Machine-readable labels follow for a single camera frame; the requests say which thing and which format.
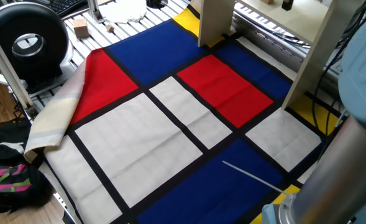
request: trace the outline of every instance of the colorful patterned bag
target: colorful patterned bag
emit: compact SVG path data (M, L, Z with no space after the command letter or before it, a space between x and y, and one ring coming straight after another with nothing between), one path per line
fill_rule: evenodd
M0 213L44 205L51 195L47 179L22 155L29 130L27 120L0 124Z

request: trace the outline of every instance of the small cube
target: small cube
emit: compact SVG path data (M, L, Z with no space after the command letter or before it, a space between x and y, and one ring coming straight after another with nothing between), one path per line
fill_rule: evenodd
M274 0L261 0L262 2L264 2L265 4L273 4Z
M114 27L108 24L107 30L108 30L108 32L114 32Z
M76 38L90 37L86 19L74 19L73 29L75 31Z

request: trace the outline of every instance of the keyboard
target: keyboard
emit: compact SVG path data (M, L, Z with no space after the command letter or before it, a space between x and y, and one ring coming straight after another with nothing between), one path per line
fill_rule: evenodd
M63 17L72 13L75 9L87 4L86 0L56 0L46 5L58 16Z
M80 9L82 6L88 8L87 0L23 0L25 2L35 2L53 10L61 18Z

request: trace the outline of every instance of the white shelf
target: white shelf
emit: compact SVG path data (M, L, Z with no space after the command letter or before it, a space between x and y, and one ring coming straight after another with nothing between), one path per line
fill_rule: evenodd
M239 2L310 45L313 44L328 9L315 0L295 0L290 11L282 9L283 0L274 0L273 4L265 4L260 0Z

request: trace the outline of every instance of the blue rectangle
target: blue rectangle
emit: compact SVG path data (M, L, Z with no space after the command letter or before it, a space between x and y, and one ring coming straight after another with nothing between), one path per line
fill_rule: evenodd
M240 139L140 214L139 222L234 223L271 191L270 187L222 161L274 185L282 180L279 172Z
M277 98L285 96L291 84L276 74L266 65L236 46L228 43L217 51L217 54L235 66L244 75L251 78L261 87Z
M129 37L122 44L110 46L109 50L143 84L204 52L194 38L171 21Z

